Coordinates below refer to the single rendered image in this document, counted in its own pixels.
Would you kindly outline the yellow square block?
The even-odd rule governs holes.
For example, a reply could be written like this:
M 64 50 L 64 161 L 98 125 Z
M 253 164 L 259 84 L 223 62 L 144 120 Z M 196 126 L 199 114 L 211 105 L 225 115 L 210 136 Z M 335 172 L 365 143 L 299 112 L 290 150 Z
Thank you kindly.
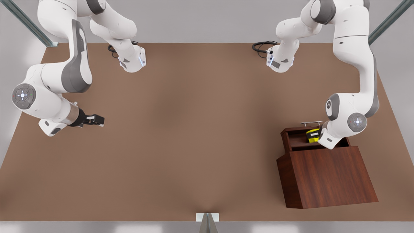
M 309 143 L 314 143 L 319 140 L 318 130 L 319 128 L 315 128 L 315 129 L 312 129 L 306 132 L 306 136 L 307 136 Z

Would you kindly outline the brown wooden cabinet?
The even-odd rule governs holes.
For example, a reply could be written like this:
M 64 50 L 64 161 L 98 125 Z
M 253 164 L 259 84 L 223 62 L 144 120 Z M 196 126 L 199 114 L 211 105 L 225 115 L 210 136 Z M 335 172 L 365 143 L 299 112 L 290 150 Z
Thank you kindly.
M 357 146 L 290 151 L 277 164 L 288 208 L 378 202 Z

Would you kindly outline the silver frame post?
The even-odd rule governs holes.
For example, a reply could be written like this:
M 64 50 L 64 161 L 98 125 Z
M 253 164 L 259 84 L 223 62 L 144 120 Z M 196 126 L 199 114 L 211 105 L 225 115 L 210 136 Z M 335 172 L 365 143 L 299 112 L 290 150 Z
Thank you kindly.
M 52 42 L 49 37 L 34 24 L 33 21 L 12 1 L 12 0 L 0 0 L 0 3 L 5 6 L 23 25 L 35 35 L 46 47 L 56 47 L 57 42 Z
M 412 5 L 414 0 L 402 0 L 402 2 L 375 28 L 369 35 L 368 44 L 374 43 L 399 17 L 401 17 Z
M 219 213 L 197 213 L 196 222 L 201 222 L 199 233 L 218 233 L 216 222 L 219 221 Z

